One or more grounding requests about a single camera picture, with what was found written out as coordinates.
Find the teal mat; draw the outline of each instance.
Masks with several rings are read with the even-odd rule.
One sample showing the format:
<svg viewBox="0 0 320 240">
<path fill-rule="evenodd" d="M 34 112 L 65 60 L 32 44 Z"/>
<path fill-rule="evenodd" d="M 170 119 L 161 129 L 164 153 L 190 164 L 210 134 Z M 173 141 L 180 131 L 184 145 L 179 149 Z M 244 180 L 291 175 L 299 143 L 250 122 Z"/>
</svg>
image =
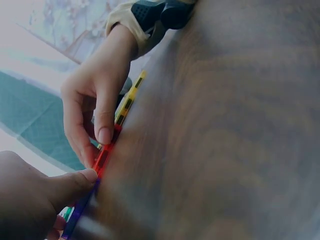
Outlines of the teal mat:
<svg viewBox="0 0 320 240">
<path fill-rule="evenodd" d="M 84 169 L 65 137 L 58 96 L 0 72 L 0 122 L 22 143 L 54 159 L 47 157 L 48 162 Z"/>
</svg>

